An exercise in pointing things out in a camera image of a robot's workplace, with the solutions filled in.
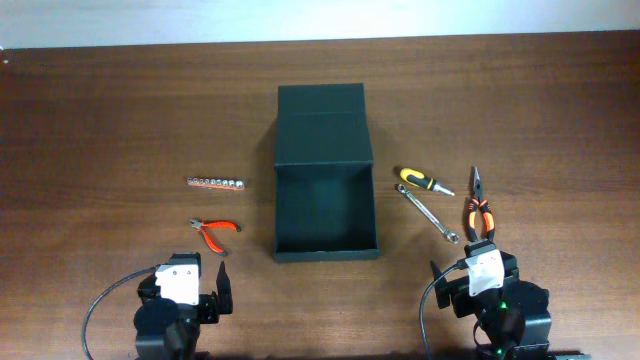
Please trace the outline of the silver combination wrench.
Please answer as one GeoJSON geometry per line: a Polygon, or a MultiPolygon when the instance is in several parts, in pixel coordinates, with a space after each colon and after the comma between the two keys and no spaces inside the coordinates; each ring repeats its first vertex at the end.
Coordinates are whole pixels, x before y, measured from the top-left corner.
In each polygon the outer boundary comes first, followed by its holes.
{"type": "Polygon", "coordinates": [[[396,184],[396,190],[406,197],[442,234],[442,236],[450,243],[457,244],[459,242],[459,236],[453,231],[446,228],[432,213],[431,211],[416,198],[404,185],[396,184]]]}

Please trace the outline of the small red cutting pliers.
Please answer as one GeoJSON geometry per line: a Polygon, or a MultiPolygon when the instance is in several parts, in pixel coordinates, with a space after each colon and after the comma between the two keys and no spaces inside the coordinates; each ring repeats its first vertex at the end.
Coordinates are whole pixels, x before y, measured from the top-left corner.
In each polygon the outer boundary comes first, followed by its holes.
{"type": "Polygon", "coordinates": [[[222,257],[226,257],[228,255],[228,252],[217,245],[217,243],[210,236],[209,230],[227,229],[237,233],[242,232],[242,228],[239,225],[227,220],[203,221],[199,218],[191,218],[189,220],[189,223],[192,228],[196,229],[197,232],[201,234],[207,247],[213,253],[222,257]]]}

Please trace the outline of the orange black needle-nose pliers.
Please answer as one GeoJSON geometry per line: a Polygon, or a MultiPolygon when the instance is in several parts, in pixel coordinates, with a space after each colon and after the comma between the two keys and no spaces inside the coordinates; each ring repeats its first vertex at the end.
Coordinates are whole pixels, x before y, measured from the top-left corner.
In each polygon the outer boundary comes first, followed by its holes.
{"type": "Polygon", "coordinates": [[[492,241],[495,236],[495,218],[490,209],[488,200],[484,197],[483,183],[476,166],[472,167],[470,182],[470,198],[467,203],[466,220],[464,222],[466,235],[470,242],[481,240],[492,241]],[[484,231],[481,234],[476,232],[476,215],[481,214],[484,224],[484,231]]]}

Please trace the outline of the orange socket bit rail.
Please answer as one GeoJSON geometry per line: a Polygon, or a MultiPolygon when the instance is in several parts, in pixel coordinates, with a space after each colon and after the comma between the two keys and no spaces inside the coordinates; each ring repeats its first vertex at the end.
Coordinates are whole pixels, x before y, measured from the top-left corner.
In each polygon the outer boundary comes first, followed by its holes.
{"type": "Polygon", "coordinates": [[[220,189],[230,191],[243,191],[245,184],[241,180],[220,178],[187,178],[186,184],[191,187],[205,189],[220,189]]]}

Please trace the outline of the yellow black screwdriver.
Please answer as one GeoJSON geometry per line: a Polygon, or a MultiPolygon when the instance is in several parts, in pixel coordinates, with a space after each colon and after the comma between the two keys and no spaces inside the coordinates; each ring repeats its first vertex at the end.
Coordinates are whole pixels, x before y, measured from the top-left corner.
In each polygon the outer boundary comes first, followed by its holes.
{"type": "Polygon", "coordinates": [[[412,168],[402,168],[399,172],[401,179],[415,187],[424,188],[426,190],[441,193],[447,196],[454,196],[455,193],[444,187],[434,178],[426,176],[424,173],[412,168]]]}

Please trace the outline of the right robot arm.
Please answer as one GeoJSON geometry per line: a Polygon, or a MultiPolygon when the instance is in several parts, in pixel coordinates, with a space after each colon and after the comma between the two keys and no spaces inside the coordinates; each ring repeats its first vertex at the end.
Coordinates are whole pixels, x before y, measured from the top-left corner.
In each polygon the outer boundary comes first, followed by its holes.
{"type": "Polygon", "coordinates": [[[433,281],[419,305],[423,345],[428,347],[424,309],[433,293],[441,309],[450,307],[458,318],[475,318],[472,335],[483,331],[489,342],[475,341],[476,359],[561,360],[588,359],[578,351],[554,352],[549,334],[550,293],[520,279],[517,258],[489,241],[470,243],[465,256],[441,270],[430,264],[433,281]]]}

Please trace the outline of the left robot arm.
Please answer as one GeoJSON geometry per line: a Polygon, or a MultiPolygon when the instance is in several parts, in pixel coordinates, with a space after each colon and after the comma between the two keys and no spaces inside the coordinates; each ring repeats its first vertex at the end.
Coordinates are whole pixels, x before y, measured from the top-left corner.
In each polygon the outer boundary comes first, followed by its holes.
{"type": "Polygon", "coordinates": [[[203,325],[217,324],[233,313],[232,287],[224,263],[215,291],[202,293],[201,254],[175,253],[140,282],[141,306],[133,319],[140,359],[193,360],[203,325]]]}

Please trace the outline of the dark green open box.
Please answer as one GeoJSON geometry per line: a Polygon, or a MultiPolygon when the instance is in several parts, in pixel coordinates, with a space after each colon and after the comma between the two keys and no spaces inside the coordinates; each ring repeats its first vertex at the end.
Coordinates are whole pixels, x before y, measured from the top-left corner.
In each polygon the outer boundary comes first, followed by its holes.
{"type": "Polygon", "coordinates": [[[279,87],[275,261],[377,258],[373,166],[363,84],[279,87]]]}

